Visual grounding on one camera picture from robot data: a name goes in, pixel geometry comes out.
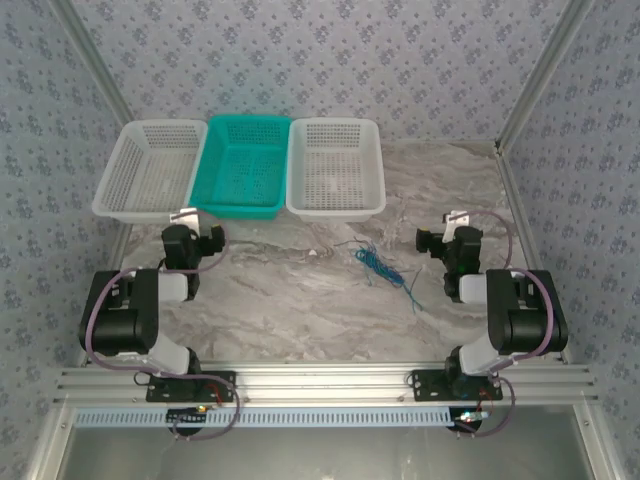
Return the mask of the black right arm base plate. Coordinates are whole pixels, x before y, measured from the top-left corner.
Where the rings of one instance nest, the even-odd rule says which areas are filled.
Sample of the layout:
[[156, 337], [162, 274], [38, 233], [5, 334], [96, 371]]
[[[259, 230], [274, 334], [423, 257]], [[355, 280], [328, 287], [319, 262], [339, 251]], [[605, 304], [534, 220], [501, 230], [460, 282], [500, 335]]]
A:
[[459, 375], [444, 370], [413, 370], [409, 376], [416, 402], [502, 400], [503, 392], [487, 378]]

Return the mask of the teal perforated plastic basket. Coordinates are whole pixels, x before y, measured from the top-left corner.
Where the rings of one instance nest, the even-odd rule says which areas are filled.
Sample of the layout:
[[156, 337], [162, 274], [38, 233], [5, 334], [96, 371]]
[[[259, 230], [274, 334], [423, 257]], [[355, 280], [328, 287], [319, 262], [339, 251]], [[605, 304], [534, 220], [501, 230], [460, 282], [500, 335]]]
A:
[[285, 201], [291, 123], [284, 116], [211, 117], [189, 205], [218, 218], [275, 219]]

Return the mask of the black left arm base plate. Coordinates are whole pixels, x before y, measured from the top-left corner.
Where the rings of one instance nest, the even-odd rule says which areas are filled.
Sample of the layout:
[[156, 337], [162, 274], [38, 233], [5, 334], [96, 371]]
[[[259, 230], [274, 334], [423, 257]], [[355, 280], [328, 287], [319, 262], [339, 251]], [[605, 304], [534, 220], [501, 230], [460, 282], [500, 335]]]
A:
[[204, 371], [204, 379], [159, 378], [142, 372], [133, 376], [134, 384], [146, 388], [146, 401], [150, 403], [188, 403], [200, 402], [216, 404], [232, 403], [233, 392], [214, 381], [211, 376], [222, 378], [225, 382], [236, 386], [237, 375], [232, 370]]

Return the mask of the grey metal sheet panel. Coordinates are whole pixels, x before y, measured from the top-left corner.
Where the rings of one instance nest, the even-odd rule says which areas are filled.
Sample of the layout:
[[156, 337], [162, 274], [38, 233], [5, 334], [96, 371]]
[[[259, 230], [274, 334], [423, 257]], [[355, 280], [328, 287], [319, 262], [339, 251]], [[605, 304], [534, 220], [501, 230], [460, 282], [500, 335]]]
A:
[[488, 438], [446, 428], [77, 428], [58, 480], [594, 480], [571, 409], [520, 407]]

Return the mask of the black controller board with LED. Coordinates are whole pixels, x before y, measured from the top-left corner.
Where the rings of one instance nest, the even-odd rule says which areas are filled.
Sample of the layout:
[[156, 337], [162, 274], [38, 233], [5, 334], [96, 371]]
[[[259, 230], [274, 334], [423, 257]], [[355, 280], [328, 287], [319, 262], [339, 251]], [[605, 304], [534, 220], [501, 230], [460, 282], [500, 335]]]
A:
[[447, 429], [456, 434], [475, 435], [490, 414], [482, 409], [450, 408], [452, 424]]
[[165, 414], [165, 423], [168, 426], [182, 428], [185, 425], [204, 425], [207, 413], [196, 407], [171, 408]]

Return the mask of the aluminium frame post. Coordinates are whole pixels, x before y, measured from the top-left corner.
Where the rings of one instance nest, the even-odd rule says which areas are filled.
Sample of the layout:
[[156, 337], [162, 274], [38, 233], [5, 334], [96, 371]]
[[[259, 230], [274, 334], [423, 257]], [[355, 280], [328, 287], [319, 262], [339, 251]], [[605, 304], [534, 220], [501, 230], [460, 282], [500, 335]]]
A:
[[496, 151], [500, 156], [504, 156], [517, 140], [594, 2], [595, 0], [568, 0], [496, 139]]
[[93, 78], [106, 105], [120, 127], [134, 120], [133, 113], [122, 95], [108, 66], [85, 27], [72, 0], [47, 0], [52, 12], [65, 30], [70, 43]]

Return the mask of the aluminium front extrusion rail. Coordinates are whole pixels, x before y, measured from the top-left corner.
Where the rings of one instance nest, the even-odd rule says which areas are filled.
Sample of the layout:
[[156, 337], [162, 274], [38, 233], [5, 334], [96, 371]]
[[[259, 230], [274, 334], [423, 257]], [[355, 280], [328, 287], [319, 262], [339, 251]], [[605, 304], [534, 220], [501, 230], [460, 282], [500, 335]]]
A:
[[[438, 362], [214, 362], [207, 370], [231, 370], [243, 403], [258, 406], [400, 406], [414, 402], [413, 370], [440, 369]], [[573, 405], [600, 400], [586, 365], [559, 361], [521, 363], [502, 372], [514, 386], [518, 405]], [[130, 372], [95, 365], [65, 368], [51, 394], [68, 406], [140, 408], [146, 389]]]

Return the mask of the white perforated plastic basket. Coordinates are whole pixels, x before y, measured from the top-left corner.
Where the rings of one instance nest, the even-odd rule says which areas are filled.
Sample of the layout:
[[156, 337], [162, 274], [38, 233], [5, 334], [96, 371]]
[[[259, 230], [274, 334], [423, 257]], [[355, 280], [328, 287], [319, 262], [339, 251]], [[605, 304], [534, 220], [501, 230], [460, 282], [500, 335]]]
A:
[[127, 123], [98, 184], [92, 211], [127, 224], [163, 224], [188, 205], [208, 134], [200, 120]]
[[304, 222], [364, 222], [386, 207], [380, 132], [368, 119], [310, 117], [289, 129], [285, 205]]

